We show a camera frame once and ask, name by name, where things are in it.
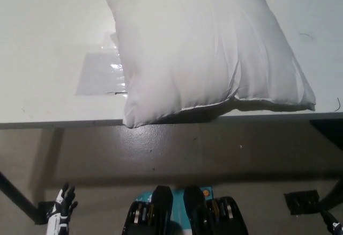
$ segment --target black bracket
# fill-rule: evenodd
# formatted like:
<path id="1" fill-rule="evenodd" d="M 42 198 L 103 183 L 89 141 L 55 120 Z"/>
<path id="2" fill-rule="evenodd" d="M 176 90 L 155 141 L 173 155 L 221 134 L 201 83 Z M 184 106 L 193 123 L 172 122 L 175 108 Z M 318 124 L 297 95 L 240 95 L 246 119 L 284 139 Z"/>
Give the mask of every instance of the black bracket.
<path id="1" fill-rule="evenodd" d="M 54 206 L 54 201 L 40 202 L 35 207 L 1 172 L 0 190 L 16 204 L 37 225 L 48 223 L 48 213 Z"/>

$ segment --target orange label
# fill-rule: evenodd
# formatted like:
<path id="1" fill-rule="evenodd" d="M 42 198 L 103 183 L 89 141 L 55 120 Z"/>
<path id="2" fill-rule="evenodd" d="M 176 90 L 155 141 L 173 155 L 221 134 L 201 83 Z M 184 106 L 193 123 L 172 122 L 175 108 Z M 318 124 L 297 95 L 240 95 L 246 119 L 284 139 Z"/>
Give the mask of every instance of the orange label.
<path id="1" fill-rule="evenodd" d="M 210 194 L 211 194 L 211 192 L 208 189 L 204 189 L 203 193 L 204 193 L 204 196 L 206 196 L 206 197 L 210 196 Z"/>

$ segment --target table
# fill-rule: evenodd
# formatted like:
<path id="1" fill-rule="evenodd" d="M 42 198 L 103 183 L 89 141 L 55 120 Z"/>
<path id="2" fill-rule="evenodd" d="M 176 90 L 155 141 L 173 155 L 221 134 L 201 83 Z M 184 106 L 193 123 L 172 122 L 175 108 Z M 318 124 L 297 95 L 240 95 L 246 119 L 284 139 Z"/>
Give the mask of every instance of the table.
<path id="1" fill-rule="evenodd" d="M 122 124 L 124 95 L 76 95 L 85 56 L 103 52 L 115 31 L 105 0 L 1 2 L 0 128 Z M 233 110 L 218 119 L 343 118 L 343 0 L 267 2 L 315 92 L 316 111 Z"/>

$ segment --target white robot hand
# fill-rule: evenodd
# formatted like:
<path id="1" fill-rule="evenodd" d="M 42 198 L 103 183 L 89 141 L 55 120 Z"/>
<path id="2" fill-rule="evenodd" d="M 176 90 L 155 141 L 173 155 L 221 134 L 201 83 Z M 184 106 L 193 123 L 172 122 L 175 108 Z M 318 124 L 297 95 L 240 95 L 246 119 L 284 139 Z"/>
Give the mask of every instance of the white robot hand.
<path id="1" fill-rule="evenodd" d="M 78 202 L 75 199 L 75 188 L 68 190 L 68 183 L 59 191 L 55 201 L 54 207 L 48 214 L 48 229 L 47 235 L 68 235 L 69 221 L 73 210 L 76 208 Z"/>

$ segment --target transparent plastic sheet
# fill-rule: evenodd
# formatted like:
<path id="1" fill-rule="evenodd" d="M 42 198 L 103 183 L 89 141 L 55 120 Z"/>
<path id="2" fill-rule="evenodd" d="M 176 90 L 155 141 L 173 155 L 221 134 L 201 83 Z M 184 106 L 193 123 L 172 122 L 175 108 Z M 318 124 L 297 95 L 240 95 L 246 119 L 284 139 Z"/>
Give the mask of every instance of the transparent plastic sheet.
<path id="1" fill-rule="evenodd" d="M 116 34 L 107 32 L 101 50 L 86 54 L 77 96 L 126 94 L 123 66 L 115 41 Z"/>

